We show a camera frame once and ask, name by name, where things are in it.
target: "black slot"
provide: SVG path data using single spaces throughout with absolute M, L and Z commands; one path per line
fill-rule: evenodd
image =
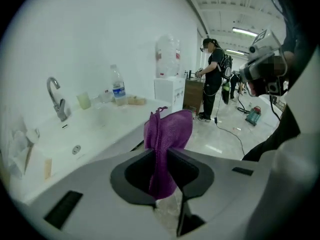
M 60 230 L 82 196 L 82 193 L 69 191 L 44 217 L 44 220 Z
M 168 171 L 183 193 L 184 200 L 201 197 L 214 182 L 212 169 L 179 150 L 167 150 Z
M 150 148 L 118 164 L 110 175 L 113 190 L 129 204 L 156 207 L 156 200 L 149 195 L 155 163 L 156 155 Z
M 206 222 L 197 215 L 194 215 L 190 212 L 188 203 L 182 201 L 181 203 L 181 212 L 179 216 L 179 223 L 176 230 L 176 236 L 181 237 L 200 226 L 204 225 Z
M 236 172 L 236 173 L 248 175 L 248 176 L 251 176 L 251 175 L 254 173 L 253 170 L 245 169 L 245 168 L 241 168 L 241 167 L 234 167 L 234 168 L 232 169 L 232 171 L 234 171 L 234 172 Z

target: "yellow cup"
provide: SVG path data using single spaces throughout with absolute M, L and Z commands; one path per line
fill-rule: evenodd
M 76 97 L 78 99 L 79 105 L 83 110 L 91 107 L 91 101 L 87 92 L 84 92 Z

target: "chrome faucet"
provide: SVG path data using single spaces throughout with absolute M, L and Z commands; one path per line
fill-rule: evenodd
M 65 113 L 66 100 L 64 98 L 62 98 L 60 100 L 59 104 L 56 102 L 55 97 L 54 97 L 52 90 L 51 90 L 51 85 L 50 85 L 51 82 L 54 84 L 54 87 L 56 89 L 60 88 L 60 84 L 58 83 L 58 81 L 54 77 L 49 77 L 48 80 L 46 81 L 46 88 L 48 89 L 48 93 L 49 93 L 50 98 L 52 100 L 54 110 L 56 111 L 56 114 L 60 118 L 61 122 L 63 122 L 65 120 L 67 120 L 67 115 Z

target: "white cabinet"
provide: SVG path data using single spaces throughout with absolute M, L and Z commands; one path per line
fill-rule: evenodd
M 171 113 L 182 110 L 185 96 L 186 80 L 180 77 L 154 80 L 155 99 L 172 104 Z

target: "ceiling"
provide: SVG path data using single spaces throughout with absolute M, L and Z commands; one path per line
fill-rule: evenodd
M 285 22 L 271 0 L 188 0 L 203 22 L 205 32 L 224 49 L 248 51 L 254 37 L 235 33 L 233 27 L 260 33 L 271 28 L 280 42 Z

